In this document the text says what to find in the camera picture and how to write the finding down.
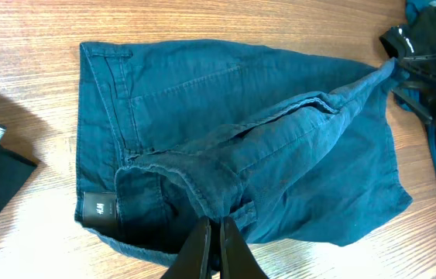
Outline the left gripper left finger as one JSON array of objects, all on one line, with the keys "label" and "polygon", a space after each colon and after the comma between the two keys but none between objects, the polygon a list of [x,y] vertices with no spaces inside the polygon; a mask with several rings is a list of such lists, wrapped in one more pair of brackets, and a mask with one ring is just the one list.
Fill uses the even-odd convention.
[{"label": "left gripper left finger", "polygon": [[201,218],[161,279],[209,279],[210,249],[211,224],[208,218]]}]

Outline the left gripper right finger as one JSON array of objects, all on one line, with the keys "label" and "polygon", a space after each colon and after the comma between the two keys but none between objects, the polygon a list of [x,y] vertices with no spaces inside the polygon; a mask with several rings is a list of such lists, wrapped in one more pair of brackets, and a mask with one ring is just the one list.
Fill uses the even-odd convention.
[{"label": "left gripper right finger", "polygon": [[268,279],[230,217],[221,223],[220,254],[221,279]]}]

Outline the dark blue denim shorts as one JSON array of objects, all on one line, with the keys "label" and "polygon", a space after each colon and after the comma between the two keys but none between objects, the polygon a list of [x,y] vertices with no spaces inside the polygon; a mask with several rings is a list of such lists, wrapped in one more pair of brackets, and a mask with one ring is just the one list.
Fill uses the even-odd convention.
[{"label": "dark blue denim shorts", "polygon": [[76,222],[172,264],[198,219],[247,243],[352,244],[403,212],[389,91],[372,67],[221,40],[79,46]]}]

